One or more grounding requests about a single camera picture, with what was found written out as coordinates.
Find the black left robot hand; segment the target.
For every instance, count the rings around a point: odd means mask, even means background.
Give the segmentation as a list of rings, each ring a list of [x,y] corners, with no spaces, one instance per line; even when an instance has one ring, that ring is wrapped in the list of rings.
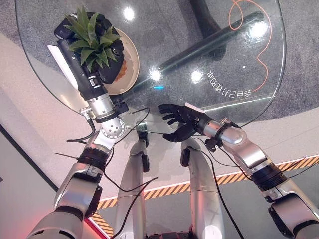
[[[107,93],[124,75],[126,63],[120,35],[102,14],[78,8],[56,27],[48,49],[61,71],[84,100]]]

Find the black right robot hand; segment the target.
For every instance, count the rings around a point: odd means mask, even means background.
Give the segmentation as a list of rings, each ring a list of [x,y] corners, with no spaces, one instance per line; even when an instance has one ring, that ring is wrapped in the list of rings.
[[[170,142],[183,142],[196,133],[204,135],[205,126],[213,120],[206,113],[199,112],[187,106],[161,104],[158,105],[158,109],[161,114],[165,114],[162,119],[164,121],[167,120],[168,125],[176,122],[182,124],[175,132],[162,135],[165,140]]]

